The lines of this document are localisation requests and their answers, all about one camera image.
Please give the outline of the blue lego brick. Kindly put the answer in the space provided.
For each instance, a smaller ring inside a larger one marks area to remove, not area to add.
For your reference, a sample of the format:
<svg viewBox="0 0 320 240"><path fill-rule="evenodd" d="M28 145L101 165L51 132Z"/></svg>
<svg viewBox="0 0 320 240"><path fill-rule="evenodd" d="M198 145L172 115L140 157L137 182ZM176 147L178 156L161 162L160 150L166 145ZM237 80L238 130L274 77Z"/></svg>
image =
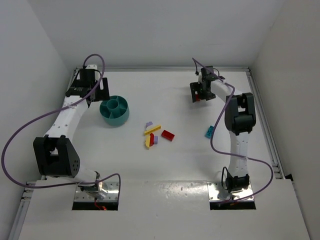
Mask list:
<svg viewBox="0 0 320 240"><path fill-rule="evenodd" d="M215 130L215 127L211 125L211 126L207 129L207 131L206 131L206 133L205 133L204 136L205 136L206 138L210 139L210 138L212 137L213 133L214 133L214 130Z"/></svg>

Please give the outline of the red lego plate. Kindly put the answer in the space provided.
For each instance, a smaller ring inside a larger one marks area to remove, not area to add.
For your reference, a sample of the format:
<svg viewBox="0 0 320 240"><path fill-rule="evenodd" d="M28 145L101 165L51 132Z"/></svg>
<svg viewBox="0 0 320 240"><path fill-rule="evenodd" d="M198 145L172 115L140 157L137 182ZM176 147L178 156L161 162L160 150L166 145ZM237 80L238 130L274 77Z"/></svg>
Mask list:
<svg viewBox="0 0 320 240"><path fill-rule="evenodd" d="M171 133L167 130L163 130L163 132L161 133L161 136L170 142L172 142L175 137L175 135L173 133Z"/></svg>

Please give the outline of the lavender lego brick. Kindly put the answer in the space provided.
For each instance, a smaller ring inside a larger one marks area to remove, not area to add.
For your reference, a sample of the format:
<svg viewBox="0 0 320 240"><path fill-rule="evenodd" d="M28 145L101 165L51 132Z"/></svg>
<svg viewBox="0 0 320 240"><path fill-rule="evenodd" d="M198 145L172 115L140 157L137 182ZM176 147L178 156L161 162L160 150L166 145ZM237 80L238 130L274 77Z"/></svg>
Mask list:
<svg viewBox="0 0 320 240"><path fill-rule="evenodd" d="M150 126L152 126L152 125L153 125L153 122L152 122L152 121L149 121L149 122L146 123L145 127L148 128L148 127L150 127Z"/></svg>
<svg viewBox="0 0 320 240"><path fill-rule="evenodd" d="M153 138L153 144L154 144L154 145L157 145L158 142L159 142L159 137L158 137L158 136L154 136L154 138Z"/></svg>

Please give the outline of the long yellow lego brick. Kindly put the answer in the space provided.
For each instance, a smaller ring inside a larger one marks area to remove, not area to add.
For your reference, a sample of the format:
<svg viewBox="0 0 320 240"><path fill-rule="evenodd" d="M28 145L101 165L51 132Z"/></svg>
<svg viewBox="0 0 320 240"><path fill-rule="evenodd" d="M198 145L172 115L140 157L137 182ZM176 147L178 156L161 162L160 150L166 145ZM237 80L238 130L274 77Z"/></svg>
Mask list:
<svg viewBox="0 0 320 240"><path fill-rule="evenodd" d="M161 125L156 125L156 126L151 127L150 129L147 129L143 134L146 136L146 135L149 135L155 131L160 130L161 128L162 128Z"/></svg>

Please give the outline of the yellow curved lego piece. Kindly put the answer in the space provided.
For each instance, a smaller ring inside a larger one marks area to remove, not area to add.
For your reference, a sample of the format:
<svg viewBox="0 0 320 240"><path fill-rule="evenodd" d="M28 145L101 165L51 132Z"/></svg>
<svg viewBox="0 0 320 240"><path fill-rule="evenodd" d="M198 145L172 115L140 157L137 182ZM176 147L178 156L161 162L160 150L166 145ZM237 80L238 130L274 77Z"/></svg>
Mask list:
<svg viewBox="0 0 320 240"><path fill-rule="evenodd" d="M149 150L150 149L150 140L151 140L151 137L150 135L147 135L146 138L145 138L145 147Z"/></svg>

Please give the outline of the red curved lego piece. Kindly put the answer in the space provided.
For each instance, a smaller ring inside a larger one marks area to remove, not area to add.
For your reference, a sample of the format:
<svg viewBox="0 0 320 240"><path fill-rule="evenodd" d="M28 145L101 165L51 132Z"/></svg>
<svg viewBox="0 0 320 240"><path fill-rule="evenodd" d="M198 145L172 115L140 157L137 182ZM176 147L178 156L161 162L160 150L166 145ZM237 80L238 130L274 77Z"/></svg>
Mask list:
<svg viewBox="0 0 320 240"><path fill-rule="evenodd" d="M149 135L149 146L152 147L154 145L155 135L150 133Z"/></svg>

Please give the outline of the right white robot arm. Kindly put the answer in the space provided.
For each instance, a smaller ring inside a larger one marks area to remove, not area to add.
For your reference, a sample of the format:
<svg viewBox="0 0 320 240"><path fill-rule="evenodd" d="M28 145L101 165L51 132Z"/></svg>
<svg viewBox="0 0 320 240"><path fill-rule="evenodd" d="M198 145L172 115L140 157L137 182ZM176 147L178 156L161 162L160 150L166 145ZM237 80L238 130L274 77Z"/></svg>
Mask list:
<svg viewBox="0 0 320 240"><path fill-rule="evenodd" d="M238 192L250 183L247 152L249 135L256 125L254 96L232 87L214 70L213 66L206 66L195 72L198 81L190 83L191 97L194 103L219 97L227 104L222 113L230 136L230 162L221 185L229 193Z"/></svg>

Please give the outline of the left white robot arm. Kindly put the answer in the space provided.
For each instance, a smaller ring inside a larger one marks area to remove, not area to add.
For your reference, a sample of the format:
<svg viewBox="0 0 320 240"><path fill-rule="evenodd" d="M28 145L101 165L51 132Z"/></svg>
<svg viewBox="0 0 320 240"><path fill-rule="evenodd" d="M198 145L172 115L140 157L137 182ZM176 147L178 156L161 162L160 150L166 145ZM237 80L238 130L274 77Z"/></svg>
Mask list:
<svg viewBox="0 0 320 240"><path fill-rule="evenodd" d="M39 173L53 178L65 178L77 183L80 190L95 200L102 200L108 193L103 183L96 183L100 178L97 171L81 164L80 157L72 140L81 117L92 102L109 98L108 80L103 79L95 92L87 99L82 98L89 93L98 82L101 72L97 65L83 66L78 70L65 93L63 107L51 128L43 137L36 137L33 149Z"/></svg>

